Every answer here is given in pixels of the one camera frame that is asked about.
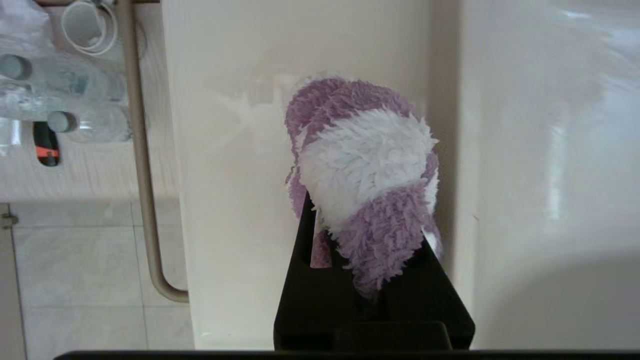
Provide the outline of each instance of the metal pipe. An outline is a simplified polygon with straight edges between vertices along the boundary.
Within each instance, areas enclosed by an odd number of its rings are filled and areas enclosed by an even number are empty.
[[[135,12],[131,0],[118,0],[116,15],[120,23],[122,45],[124,47],[125,69],[127,71],[127,89],[129,93],[129,120],[133,133],[133,151],[136,157],[136,173],[138,175],[138,192],[140,193],[140,209],[142,226],[147,245],[147,261],[151,283],[160,295],[176,302],[189,302],[189,293],[174,288],[164,277],[158,229],[156,221],[156,204],[154,202],[151,166],[147,143],[147,126],[145,109],[140,86],[140,65],[138,63],[138,41],[136,39]]]

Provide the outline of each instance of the white sink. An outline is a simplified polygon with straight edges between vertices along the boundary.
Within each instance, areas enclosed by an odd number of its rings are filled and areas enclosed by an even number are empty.
[[[640,4],[167,0],[163,17],[197,348],[273,347],[297,228],[282,106],[324,69],[429,114],[476,347],[640,343]]]

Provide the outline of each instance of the bottle cap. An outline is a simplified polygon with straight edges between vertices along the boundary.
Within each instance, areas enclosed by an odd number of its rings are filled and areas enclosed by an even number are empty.
[[[31,62],[18,55],[2,55],[0,56],[0,74],[13,80],[24,80],[31,76]]]
[[[47,116],[47,125],[55,133],[68,133],[76,128],[77,121],[72,113],[53,111]]]

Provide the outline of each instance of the tile floor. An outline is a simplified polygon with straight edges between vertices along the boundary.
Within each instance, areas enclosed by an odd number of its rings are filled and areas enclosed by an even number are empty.
[[[189,306],[151,284],[137,203],[14,203],[11,211],[29,360],[193,348]],[[186,288],[179,203],[159,200],[157,212],[164,273]]]

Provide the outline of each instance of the purple microfiber cloth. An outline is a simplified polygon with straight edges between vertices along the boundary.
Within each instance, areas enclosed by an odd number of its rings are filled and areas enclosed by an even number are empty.
[[[356,290],[373,299],[424,239],[440,256],[437,140],[405,97],[319,74],[294,92],[285,125],[295,159],[286,180],[293,209],[299,218],[307,191],[317,209],[312,267],[331,266],[328,242],[336,241]]]

